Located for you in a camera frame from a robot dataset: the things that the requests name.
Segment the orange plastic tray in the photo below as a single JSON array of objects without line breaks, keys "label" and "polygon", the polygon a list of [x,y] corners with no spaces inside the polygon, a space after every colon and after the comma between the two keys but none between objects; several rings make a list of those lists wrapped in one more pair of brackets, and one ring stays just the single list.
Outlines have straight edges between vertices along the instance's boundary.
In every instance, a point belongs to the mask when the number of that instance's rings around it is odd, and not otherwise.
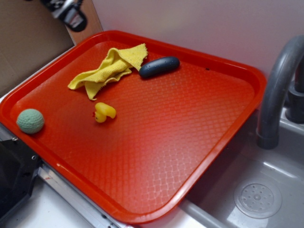
[{"label": "orange plastic tray", "polygon": [[[148,58],[176,56],[180,67],[148,80],[133,69],[90,101],[67,85],[96,69],[110,48],[145,43]],[[165,215],[221,152],[262,99],[255,68],[155,40],[107,31],[68,51],[10,93],[0,121],[108,214],[125,223]],[[117,110],[97,123],[95,104]],[[44,128],[27,135],[16,119],[38,109]]]}]

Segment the yellow cloth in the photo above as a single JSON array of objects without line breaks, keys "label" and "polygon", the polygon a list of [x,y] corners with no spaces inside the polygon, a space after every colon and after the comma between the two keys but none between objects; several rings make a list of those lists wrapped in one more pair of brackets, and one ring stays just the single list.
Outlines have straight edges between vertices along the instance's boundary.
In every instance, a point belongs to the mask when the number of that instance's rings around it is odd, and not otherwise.
[{"label": "yellow cloth", "polygon": [[130,68],[140,70],[147,55],[145,44],[121,50],[111,48],[98,69],[77,75],[67,87],[75,90],[85,86],[89,99],[96,100],[95,95],[107,83],[118,82],[122,76],[132,73]]}]

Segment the sink drain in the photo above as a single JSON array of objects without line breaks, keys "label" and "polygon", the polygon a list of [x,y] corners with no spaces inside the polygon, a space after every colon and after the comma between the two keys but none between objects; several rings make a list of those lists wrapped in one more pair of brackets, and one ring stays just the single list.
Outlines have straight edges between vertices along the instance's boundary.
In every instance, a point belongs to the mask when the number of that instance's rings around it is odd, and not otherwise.
[{"label": "sink drain", "polygon": [[255,219],[273,216],[280,209],[282,196],[279,189],[264,179],[247,179],[234,192],[237,208]]}]

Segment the rubber duck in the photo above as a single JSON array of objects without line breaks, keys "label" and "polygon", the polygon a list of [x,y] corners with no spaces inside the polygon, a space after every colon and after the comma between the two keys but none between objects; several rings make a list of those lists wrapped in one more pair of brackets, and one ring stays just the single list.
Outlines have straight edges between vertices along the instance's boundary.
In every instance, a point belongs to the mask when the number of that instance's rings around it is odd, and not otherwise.
[{"label": "rubber duck", "polygon": [[116,117],[116,110],[102,102],[99,102],[95,105],[96,111],[93,113],[93,117],[98,123],[103,123],[106,121],[106,117],[109,116],[112,119]]}]

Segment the green ball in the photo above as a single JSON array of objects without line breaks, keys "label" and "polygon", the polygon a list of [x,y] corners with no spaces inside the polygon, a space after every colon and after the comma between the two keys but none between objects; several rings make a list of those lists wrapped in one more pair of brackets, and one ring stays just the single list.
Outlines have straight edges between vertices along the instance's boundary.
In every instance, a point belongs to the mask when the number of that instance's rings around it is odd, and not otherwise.
[{"label": "green ball", "polygon": [[34,134],[42,129],[44,118],[38,110],[26,109],[19,114],[17,125],[24,133]]}]

